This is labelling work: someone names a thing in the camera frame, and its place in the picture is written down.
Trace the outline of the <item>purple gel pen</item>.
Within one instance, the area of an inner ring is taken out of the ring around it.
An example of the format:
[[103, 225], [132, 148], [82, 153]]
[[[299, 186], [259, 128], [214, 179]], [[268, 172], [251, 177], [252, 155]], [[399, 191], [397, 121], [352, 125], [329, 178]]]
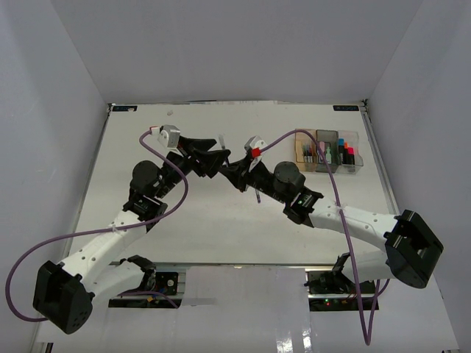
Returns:
[[257, 190], [257, 189], [255, 189], [255, 196], [256, 196], [257, 203], [260, 204], [261, 203], [261, 194], [260, 194], [259, 190]]

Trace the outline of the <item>green translucent correction tape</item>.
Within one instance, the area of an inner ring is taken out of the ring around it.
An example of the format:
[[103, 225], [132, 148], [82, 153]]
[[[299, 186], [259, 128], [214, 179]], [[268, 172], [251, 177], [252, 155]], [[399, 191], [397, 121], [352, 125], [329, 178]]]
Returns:
[[330, 146], [327, 146], [325, 148], [325, 161], [328, 163], [328, 164], [331, 164], [332, 163], [332, 154], [331, 154], [331, 148]]

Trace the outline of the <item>orange cap black highlighter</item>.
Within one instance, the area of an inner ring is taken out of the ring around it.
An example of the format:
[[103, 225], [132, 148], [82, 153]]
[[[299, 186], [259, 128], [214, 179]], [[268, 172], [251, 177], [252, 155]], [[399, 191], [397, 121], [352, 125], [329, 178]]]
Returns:
[[348, 151], [347, 151], [349, 147], [350, 146], [347, 144], [347, 142], [345, 142], [345, 152], [346, 152], [346, 157], [347, 157], [347, 163], [345, 165], [350, 165]]

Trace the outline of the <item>blue cap black highlighter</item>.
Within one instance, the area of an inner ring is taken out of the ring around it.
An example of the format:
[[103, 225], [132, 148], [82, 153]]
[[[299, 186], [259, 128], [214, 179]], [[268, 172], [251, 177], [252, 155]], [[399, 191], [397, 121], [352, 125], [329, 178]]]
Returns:
[[344, 138], [338, 139], [339, 162], [344, 165], [347, 163]]

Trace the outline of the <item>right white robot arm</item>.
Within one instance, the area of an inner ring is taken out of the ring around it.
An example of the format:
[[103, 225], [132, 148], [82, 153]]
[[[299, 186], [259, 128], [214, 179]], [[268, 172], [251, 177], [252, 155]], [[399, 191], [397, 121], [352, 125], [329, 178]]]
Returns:
[[283, 203], [284, 214], [295, 224], [348, 233], [375, 251], [357, 257], [342, 255], [333, 269], [333, 287], [349, 293], [359, 282], [395, 278], [423, 289], [442, 255], [444, 246], [422, 216], [411, 210], [400, 215], [339, 207], [305, 186], [305, 176], [293, 162], [280, 162], [273, 171], [248, 159], [220, 168], [240, 191], [248, 187]]

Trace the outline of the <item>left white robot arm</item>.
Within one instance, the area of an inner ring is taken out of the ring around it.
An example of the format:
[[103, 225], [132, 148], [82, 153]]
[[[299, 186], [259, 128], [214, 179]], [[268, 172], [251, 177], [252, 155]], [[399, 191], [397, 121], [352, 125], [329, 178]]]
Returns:
[[59, 263], [45, 262], [38, 270], [32, 306], [65, 334], [76, 332], [89, 318], [93, 303], [104, 290], [97, 279], [128, 246], [146, 235], [172, 211], [163, 198], [194, 172], [214, 177], [227, 162], [230, 150], [215, 150], [214, 139], [179, 137], [175, 150], [132, 170], [128, 200], [106, 229]]

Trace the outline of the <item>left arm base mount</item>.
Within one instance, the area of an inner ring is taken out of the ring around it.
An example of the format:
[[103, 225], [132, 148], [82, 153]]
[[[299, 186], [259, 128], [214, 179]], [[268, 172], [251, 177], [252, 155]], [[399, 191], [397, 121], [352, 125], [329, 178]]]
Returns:
[[179, 274], [177, 272], [157, 272], [155, 283], [147, 285], [146, 290], [152, 294], [137, 296], [120, 296], [108, 302], [109, 308], [127, 309], [178, 309], [182, 302], [179, 293]]

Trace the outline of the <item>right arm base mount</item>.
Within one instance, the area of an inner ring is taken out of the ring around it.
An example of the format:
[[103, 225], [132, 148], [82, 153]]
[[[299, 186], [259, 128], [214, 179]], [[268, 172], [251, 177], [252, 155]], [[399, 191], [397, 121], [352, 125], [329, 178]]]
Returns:
[[359, 311], [355, 284], [341, 272], [349, 257], [349, 254], [341, 255], [333, 267], [325, 271], [306, 271], [304, 286], [308, 291], [309, 309], [312, 313]]

